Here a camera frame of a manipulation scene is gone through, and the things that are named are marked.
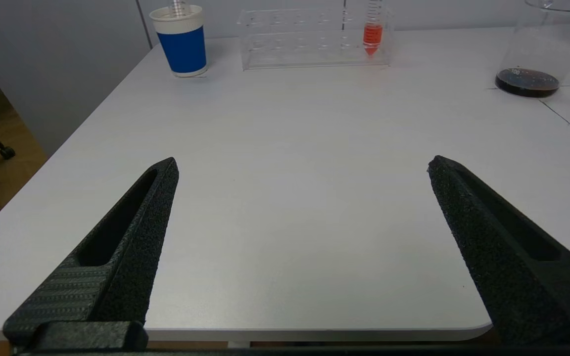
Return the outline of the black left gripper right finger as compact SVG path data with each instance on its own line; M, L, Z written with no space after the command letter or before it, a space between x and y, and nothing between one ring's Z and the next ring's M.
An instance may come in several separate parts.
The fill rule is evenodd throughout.
M459 162L427 172L502 342L570 345L570 250Z

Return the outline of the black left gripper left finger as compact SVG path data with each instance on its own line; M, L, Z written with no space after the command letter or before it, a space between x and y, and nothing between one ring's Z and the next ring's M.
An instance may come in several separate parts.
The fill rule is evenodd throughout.
M7 340L25 347L48 322L145 322L178 182L174 158L151 165L7 318Z

